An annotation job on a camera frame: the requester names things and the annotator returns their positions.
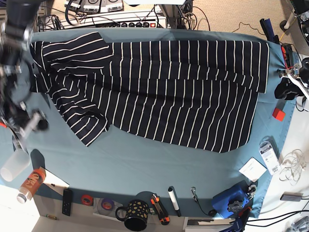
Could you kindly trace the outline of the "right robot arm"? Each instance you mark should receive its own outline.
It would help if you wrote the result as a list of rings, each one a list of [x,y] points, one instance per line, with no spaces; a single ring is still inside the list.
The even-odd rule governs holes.
[[[16,141],[27,139],[43,116],[39,112],[29,116],[12,100],[12,89],[21,73],[23,54],[30,48],[33,26],[41,0],[8,0],[6,16],[0,28],[0,122]]]

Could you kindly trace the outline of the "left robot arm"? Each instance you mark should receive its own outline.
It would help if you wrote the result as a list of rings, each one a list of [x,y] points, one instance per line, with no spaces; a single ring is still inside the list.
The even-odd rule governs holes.
[[[282,21],[281,29],[286,31],[293,19],[296,19],[305,41],[309,42],[309,2],[307,0],[292,0],[293,11],[288,21]],[[281,82],[275,89],[276,99],[293,100],[296,97],[309,98],[309,58],[294,62],[292,45],[281,44],[284,59],[284,70],[277,70]]]

